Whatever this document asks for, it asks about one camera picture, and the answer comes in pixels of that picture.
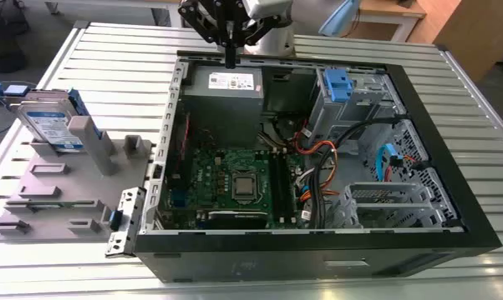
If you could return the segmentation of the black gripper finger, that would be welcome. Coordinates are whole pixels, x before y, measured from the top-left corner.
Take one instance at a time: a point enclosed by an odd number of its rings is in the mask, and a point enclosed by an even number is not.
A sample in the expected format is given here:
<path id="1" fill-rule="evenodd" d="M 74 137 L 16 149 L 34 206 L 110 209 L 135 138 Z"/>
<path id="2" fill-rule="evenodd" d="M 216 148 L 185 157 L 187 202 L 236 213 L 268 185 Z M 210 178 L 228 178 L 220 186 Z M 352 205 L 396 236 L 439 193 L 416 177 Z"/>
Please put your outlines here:
<path id="1" fill-rule="evenodd" d="M 204 25 L 205 15 L 200 12 L 198 2 L 181 2 L 178 13 L 191 28 L 201 35 L 208 43 L 216 43 L 224 49 L 225 67 L 233 68 L 233 44 L 230 37 L 225 34 L 218 36 L 216 31 L 210 31 Z"/>
<path id="2" fill-rule="evenodd" d="M 254 46 L 260 39 L 273 30 L 281 28 L 281 16 L 274 15 L 253 21 L 248 16 L 236 14 L 233 28 L 233 67 L 240 62 L 237 49 L 244 46 Z"/>

